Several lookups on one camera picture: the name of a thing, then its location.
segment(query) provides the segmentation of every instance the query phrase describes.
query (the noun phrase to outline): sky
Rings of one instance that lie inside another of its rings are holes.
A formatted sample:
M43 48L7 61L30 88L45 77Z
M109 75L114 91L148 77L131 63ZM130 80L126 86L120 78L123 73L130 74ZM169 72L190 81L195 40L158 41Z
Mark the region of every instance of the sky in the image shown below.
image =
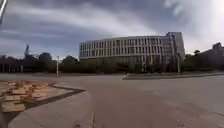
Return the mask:
M182 32L186 53L224 42L223 0L9 0L0 54L78 57L79 43Z

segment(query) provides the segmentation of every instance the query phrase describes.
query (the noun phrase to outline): building facade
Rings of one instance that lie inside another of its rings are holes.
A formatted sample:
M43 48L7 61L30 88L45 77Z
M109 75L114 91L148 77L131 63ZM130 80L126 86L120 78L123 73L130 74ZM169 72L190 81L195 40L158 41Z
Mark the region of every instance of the building facade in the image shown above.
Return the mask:
M199 54L202 68L224 69L224 47L221 43L213 45L212 49Z
M175 55L185 57L181 32L169 32L165 36L120 37L87 41L80 44L79 59L88 63L168 64Z

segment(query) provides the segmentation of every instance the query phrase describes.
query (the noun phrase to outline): road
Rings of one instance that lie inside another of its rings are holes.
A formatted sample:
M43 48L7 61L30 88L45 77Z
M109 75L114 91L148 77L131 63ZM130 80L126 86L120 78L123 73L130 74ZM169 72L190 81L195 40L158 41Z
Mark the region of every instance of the road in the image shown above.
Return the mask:
M122 76L0 78L53 80L88 90L97 128L216 128L223 122L224 76L131 81Z

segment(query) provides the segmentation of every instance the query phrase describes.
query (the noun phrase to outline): paved ground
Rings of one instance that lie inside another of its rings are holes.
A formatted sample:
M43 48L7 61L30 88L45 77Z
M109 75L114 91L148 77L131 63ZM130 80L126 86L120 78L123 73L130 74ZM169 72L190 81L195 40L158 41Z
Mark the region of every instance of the paved ground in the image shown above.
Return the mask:
M16 75L0 78L49 79ZM215 128L224 122L224 76L121 79L122 76L89 76L57 80L89 91L97 128Z
M64 89L53 91L59 95L65 93ZM14 118L8 126L9 128L75 128L76 125L80 125L81 128L90 128L92 118L91 96L85 91L27 109Z

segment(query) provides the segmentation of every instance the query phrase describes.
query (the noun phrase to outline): pole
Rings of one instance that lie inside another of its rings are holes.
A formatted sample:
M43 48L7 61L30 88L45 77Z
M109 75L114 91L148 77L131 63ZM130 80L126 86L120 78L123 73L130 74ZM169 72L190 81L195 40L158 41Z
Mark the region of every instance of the pole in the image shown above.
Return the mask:
M177 69L178 69L178 73L180 73L180 60L179 60L179 54L177 54Z
M58 77L58 62L59 61L59 56L57 56L57 77Z

